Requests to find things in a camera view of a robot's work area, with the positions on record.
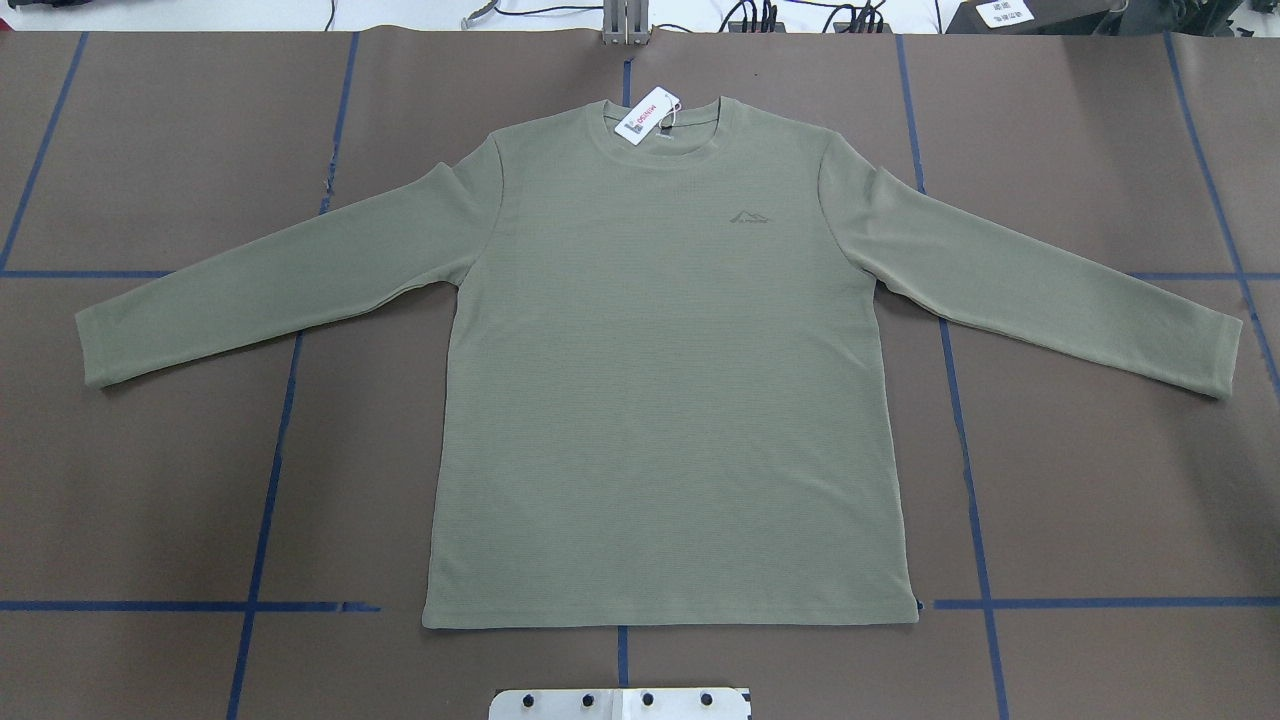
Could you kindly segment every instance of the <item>shirt hem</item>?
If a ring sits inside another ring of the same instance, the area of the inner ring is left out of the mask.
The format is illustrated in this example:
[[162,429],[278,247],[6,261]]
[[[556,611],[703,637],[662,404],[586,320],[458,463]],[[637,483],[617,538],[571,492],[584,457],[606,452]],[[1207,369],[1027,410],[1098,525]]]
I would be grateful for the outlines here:
[[429,629],[588,628],[614,625],[892,625],[920,620],[915,598],[850,607],[422,610]]

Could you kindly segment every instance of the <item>metal clamp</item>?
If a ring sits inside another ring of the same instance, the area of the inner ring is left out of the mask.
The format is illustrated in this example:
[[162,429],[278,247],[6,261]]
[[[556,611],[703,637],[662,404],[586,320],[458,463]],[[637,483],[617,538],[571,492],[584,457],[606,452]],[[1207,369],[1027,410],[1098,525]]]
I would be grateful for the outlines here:
[[604,0],[605,45],[649,44],[649,0]]

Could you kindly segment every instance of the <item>crew neck collar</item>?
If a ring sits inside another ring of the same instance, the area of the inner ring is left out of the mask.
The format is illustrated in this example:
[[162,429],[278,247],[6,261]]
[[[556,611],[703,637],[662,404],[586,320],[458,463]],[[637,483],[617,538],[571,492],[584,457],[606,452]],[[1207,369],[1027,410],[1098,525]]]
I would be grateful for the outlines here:
[[602,154],[611,160],[625,165],[641,168],[682,168],[701,163],[724,149],[733,137],[733,120],[739,113],[740,102],[732,97],[721,96],[719,100],[676,113],[675,127],[692,126],[700,123],[716,123],[716,132],[710,140],[681,155],[650,155],[621,137],[613,135],[611,122],[617,123],[631,111],[631,108],[618,105],[611,100],[598,100],[584,108],[584,122],[591,142]]

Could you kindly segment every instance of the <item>white tag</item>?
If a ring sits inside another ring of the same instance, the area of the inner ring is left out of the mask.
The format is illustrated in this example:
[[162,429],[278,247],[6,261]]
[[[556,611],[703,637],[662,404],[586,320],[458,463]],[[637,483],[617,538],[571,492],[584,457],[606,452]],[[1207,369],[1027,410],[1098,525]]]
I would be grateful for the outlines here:
[[631,145],[640,145],[640,141],[658,127],[668,114],[680,109],[680,99],[667,92],[662,87],[655,87],[644,100],[636,102],[635,108],[622,118],[613,132],[627,138]]
[[974,9],[982,15],[982,22],[987,23],[987,27],[1015,26],[1036,19],[1023,0],[997,0]]

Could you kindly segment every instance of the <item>mountain logo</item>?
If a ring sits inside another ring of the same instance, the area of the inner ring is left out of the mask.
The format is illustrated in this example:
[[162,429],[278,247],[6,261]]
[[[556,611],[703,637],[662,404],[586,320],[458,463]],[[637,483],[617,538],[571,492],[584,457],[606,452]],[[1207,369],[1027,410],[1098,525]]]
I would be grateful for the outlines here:
[[731,223],[768,223],[771,220],[768,218],[765,218],[764,215],[759,214],[759,213],[748,213],[746,210],[742,210],[741,213],[739,213],[737,215],[735,215],[733,219],[730,220],[730,222]]

